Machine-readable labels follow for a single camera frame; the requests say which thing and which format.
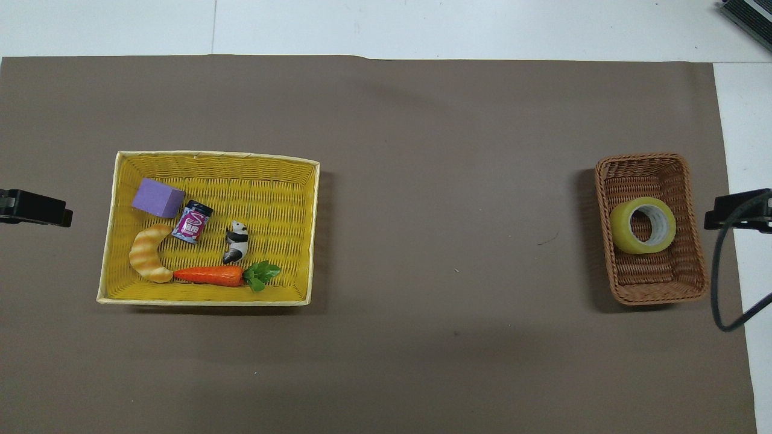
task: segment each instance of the green leaves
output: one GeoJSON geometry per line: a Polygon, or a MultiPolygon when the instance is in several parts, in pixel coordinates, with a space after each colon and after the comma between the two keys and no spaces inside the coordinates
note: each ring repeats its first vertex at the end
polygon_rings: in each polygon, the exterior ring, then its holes
{"type": "Polygon", "coordinates": [[[268,261],[254,263],[244,272],[244,280],[253,291],[262,291],[272,278],[279,275],[281,270],[279,266],[268,263],[268,261]]]}

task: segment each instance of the white table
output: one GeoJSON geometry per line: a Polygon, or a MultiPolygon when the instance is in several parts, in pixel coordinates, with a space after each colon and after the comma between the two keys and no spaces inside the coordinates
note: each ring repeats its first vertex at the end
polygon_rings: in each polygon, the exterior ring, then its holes
{"type": "MultiPolygon", "coordinates": [[[[772,187],[772,53],[721,16],[716,2],[117,3],[0,0],[0,56],[350,54],[386,59],[711,62],[716,64],[730,191],[772,187]]],[[[772,290],[772,237],[736,231],[735,243],[743,305],[748,308],[772,290]]],[[[768,434],[772,310],[744,329],[758,432],[768,434]]]]}

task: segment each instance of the tape roll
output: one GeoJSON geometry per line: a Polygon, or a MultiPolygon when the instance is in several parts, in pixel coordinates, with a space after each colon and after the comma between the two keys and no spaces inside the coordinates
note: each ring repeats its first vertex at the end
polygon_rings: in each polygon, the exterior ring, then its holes
{"type": "Polygon", "coordinates": [[[661,252],[676,237],[676,217],[670,207],[657,198],[637,198],[617,205],[611,211],[610,219],[611,239],[622,252],[636,255],[661,252]],[[632,232],[631,218],[636,211],[646,214],[652,222],[652,236],[645,241],[632,232]]]}

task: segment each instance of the toy panda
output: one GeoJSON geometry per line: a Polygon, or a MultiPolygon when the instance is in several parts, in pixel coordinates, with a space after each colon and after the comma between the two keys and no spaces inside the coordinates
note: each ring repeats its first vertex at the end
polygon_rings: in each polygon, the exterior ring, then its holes
{"type": "Polygon", "coordinates": [[[246,256],[246,247],[249,235],[246,233],[244,223],[233,220],[231,223],[233,231],[225,231],[225,241],[228,242],[229,249],[222,255],[222,263],[236,263],[246,256]]]}

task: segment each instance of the purple foam cube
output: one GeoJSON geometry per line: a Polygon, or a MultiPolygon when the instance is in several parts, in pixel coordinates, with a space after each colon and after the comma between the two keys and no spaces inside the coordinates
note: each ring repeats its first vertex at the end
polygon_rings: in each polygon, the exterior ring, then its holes
{"type": "Polygon", "coordinates": [[[142,211],[149,212],[158,217],[170,219],[177,216],[177,211],[185,199],[185,192],[171,185],[144,178],[140,183],[140,189],[134,196],[131,206],[142,211]]]}

